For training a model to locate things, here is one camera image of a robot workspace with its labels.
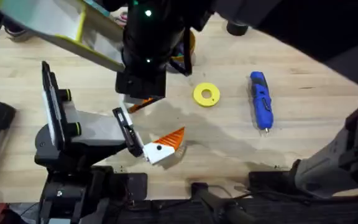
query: black knob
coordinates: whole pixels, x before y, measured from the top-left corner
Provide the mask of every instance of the black knob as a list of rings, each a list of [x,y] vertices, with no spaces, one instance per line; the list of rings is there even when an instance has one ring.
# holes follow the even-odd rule
[[[67,124],[67,131],[70,137],[80,136],[81,131],[81,124],[79,122],[75,123],[68,123]]]
[[[59,90],[59,97],[63,102],[71,101],[71,91],[69,89]]]
[[[248,30],[248,26],[246,25],[238,25],[231,22],[227,23],[226,30],[234,36],[242,36],[246,34]]]

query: wooden tabletop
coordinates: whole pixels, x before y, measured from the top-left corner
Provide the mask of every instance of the wooden tabletop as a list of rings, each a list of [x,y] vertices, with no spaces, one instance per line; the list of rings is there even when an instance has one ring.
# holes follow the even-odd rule
[[[218,16],[195,33],[192,76],[168,74],[167,97],[132,117],[144,142],[185,126],[176,157],[152,166],[125,150],[100,163],[119,172],[146,172],[148,199],[187,198],[194,181],[239,195],[250,171],[288,169],[295,159],[311,156],[357,108],[358,86],[265,34],[250,29],[242,37],[231,36]],[[34,138],[47,121],[42,60],[60,87],[71,89],[78,110],[112,116],[118,106],[114,72],[38,38],[13,43],[2,30],[0,101],[17,114],[0,156],[0,202],[36,202],[45,182],[45,168],[34,163]],[[268,136],[255,128],[253,118],[248,86],[256,70],[265,73],[273,101],[275,123]],[[192,92],[203,82],[214,83],[221,92],[213,107],[194,102]]]

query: black cable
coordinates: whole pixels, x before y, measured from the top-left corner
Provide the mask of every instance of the black cable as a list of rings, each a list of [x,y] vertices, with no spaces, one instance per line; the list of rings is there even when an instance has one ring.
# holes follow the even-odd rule
[[[26,212],[28,212],[32,207],[34,207],[35,205],[37,205],[38,202],[35,202],[34,204],[32,204],[31,206],[29,206],[27,209],[25,209],[21,214],[20,217],[23,216]]]

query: orange plastic piece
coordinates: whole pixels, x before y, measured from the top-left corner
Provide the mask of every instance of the orange plastic piece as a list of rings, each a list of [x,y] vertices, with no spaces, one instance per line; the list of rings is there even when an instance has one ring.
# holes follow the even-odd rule
[[[185,135],[185,127],[182,127],[156,141],[154,143],[163,144],[166,146],[172,146],[175,151],[179,148],[180,143]]]
[[[147,100],[143,100],[142,104],[141,105],[134,105],[134,106],[131,106],[130,108],[128,108],[128,113],[135,113],[136,111],[142,109],[143,107],[145,107],[147,103],[149,103],[150,101],[152,101],[153,98],[149,98]]]

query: yellow tape roll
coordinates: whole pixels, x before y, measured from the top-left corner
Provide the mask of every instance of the yellow tape roll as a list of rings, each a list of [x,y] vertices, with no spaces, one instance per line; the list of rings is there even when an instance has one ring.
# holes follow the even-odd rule
[[[209,91],[211,93],[211,97],[204,98],[202,92]],[[200,83],[196,86],[193,92],[194,100],[201,106],[213,106],[221,97],[221,93],[219,89],[213,85],[212,83]]]

